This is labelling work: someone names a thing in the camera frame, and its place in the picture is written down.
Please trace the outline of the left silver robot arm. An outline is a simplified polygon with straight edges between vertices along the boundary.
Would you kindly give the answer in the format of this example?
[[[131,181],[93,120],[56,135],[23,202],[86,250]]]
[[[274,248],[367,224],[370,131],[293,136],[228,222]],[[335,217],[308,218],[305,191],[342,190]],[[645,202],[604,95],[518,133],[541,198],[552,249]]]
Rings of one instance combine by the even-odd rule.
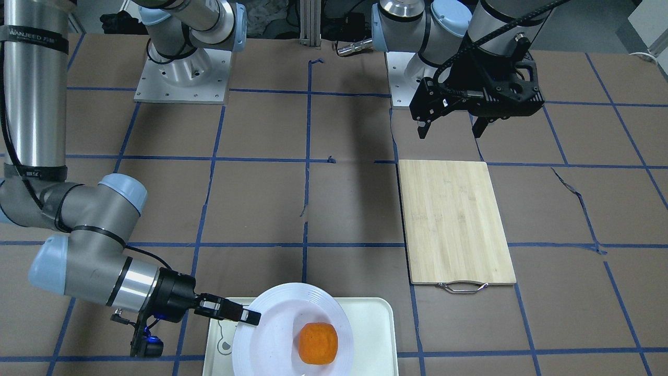
[[[399,66],[392,99],[410,109],[425,138],[430,126],[463,110],[479,138],[489,124],[532,116],[544,106],[530,48],[559,1],[378,1],[368,40],[340,48],[340,57],[374,49],[387,69]]]

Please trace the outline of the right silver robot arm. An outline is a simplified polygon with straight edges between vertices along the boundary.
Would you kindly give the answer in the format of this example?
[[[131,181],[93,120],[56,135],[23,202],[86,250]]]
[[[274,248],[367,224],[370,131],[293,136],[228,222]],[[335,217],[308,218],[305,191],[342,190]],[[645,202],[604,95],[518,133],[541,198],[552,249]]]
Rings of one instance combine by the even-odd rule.
[[[2,222],[51,229],[29,271],[36,287],[178,323],[189,310],[250,325],[261,314],[195,293],[195,278],[124,254],[147,200],[141,182],[108,174],[96,186],[67,182],[65,119],[68,17],[75,1],[6,1],[2,24]]]

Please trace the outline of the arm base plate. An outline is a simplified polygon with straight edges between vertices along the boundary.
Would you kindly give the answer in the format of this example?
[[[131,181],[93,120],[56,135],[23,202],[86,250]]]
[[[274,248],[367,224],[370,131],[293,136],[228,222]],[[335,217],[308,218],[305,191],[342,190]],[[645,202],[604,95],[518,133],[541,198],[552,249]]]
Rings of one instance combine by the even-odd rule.
[[[168,62],[149,47],[134,100],[153,104],[221,104],[228,99],[232,58],[229,51],[198,49]]]
[[[387,52],[387,78],[393,109],[405,110],[419,86],[420,79],[432,77],[436,71],[424,63],[417,53]]]

